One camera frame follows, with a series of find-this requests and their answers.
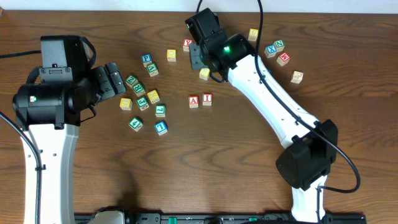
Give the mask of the red I block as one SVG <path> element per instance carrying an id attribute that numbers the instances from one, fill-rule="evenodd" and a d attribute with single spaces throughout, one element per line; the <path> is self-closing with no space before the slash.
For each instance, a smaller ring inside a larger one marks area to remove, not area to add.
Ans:
<path id="1" fill-rule="evenodd" d="M 213 95 L 211 93 L 204 93 L 203 94 L 203 106 L 211 106 L 213 102 Z"/>

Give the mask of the red A block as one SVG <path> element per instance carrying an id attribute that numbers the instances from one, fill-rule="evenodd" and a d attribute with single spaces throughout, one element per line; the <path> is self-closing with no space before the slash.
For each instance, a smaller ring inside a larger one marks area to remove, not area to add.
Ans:
<path id="1" fill-rule="evenodd" d="M 190 108 L 197 108 L 199 105 L 199 97 L 198 96 L 189 96 L 189 107 Z"/>

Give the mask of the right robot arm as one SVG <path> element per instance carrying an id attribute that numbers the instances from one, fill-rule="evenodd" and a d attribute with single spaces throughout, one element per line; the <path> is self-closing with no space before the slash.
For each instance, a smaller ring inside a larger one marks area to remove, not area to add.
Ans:
<path id="1" fill-rule="evenodd" d="M 337 140 L 336 126 L 330 120 L 320 123 L 299 106 L 255 55 L 252 44 L 241 34 L 228 37 L 210 9 L 196 13 L 185 23 L 194 39 L 196 59 L 243 93 L 276 133 L 284 151 L 275 164 L 292 188 L 294 219 L 321 221 L 325 216 L 322 185 L 335 162 L 336 150 L 296 121 L 296 117 L 331 138 L 332 143 Z"/>

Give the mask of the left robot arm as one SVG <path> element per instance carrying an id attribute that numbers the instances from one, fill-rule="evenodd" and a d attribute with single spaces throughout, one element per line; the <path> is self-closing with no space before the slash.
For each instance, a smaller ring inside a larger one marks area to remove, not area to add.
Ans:
<path id="1" fill-rule="evenodd" d="M 12 99 L 25 154 L 24 223 L 74 223 L 80 113 L 126 87 L 114 62 L 94 66 L 96 50 L 86 37 L 49 35 L 40 44 L 42 66 Z"/>

